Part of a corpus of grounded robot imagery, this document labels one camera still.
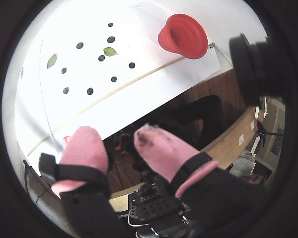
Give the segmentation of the pink padded gripper finger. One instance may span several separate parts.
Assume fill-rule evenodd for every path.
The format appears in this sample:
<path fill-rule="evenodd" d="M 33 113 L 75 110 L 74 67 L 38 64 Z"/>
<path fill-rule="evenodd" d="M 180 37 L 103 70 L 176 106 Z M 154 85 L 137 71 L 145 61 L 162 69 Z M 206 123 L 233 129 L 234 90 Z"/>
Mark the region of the pink padded gripper finger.
<path fill-rule="evenodd" d="M 61 200 L 63 212 L 81 238 L 127 238 L 129 229 L 109 203 L 108 156 L 99 133 L 82 126 L 64 138 L 60 162 L 42 153 L 39 171 Z"/>
<path fill-rule="evenodd" d="M 149 167 L 169 182 L 173 196 L 187 204 L 185 215 L 196 238 L 238 237 L 257 219 L 266 191 L 218 167 L 174 134 L 145 124 L 134 145 Z"/>

